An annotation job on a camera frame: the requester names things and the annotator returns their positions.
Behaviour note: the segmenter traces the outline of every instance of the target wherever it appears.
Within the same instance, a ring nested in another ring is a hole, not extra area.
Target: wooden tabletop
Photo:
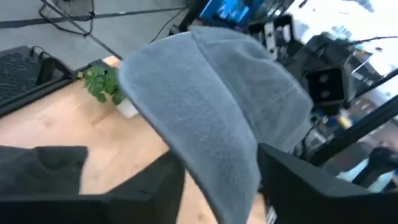
[[[118,66],[114,57],[104,59]],[[99,103],[77,81],[0,119],[0,145],[87,146],[81,194],[102,194],[168,150],[140,116],[126,119],[111,102]],[[258,195],[248,223],[266,223]],[[178,223],[216,223],[199,188],[187,174]]]

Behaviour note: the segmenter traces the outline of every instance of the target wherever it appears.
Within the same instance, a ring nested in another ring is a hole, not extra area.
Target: gray towel
[[[259,186],[257,143],[289,151],[312,102],[254,39],[196,27],[132,53],[121,88],[184,161],[219,223],[246,223]]]

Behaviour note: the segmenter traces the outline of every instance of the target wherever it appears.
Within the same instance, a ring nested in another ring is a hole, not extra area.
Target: potted plant
[[[88,92],[99,102],[105,103],[108,99],[111,99],[112,103],[126,118],[132,118],[138,114],[136,108],[126,99],[119,88],[116,69],[107,70],[99,66],[92,66],[84,73],[80,72],[78,77],[84,79]]]

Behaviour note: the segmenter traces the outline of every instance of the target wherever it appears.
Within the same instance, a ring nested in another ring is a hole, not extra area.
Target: gray floor
[[[184,6],[185,2],[184,0],[94,1],[97,14],[180,7]],[[40,0],[2,0],[0,1],[0,21],[39,18],[37,11],[41,5]],[[50,17],[58,16],[52,11],[46,12]],[[130,52],[148,44],[160,28],[176,13],[178,11],[97,19],[94,21],[93,35],[117,54],[126,57]],[[169,26],[178,24],[184,15],[185,13],[179,15]],[[88,29],[88,22],[79,22],[79,24]],[[60,23],[60,25],[74,29],[68,22]],[[168,29],[165,29],[159,38],[166,37],[167,34]],[[50,24],[0,29],[0,50],[22,45],[29,47],[39,45],[48,53],[63,60],[72,69],[80,68],[94,60],[110,55],[90,38],[60,31]]]

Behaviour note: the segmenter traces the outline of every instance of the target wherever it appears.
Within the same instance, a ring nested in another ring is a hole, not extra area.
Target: white pot
[[[132,105],[128,99],[124,99],[119,105],[116,106],[118,111],[123,114],[125,118],[132,118],[138,114],[137,109]]]

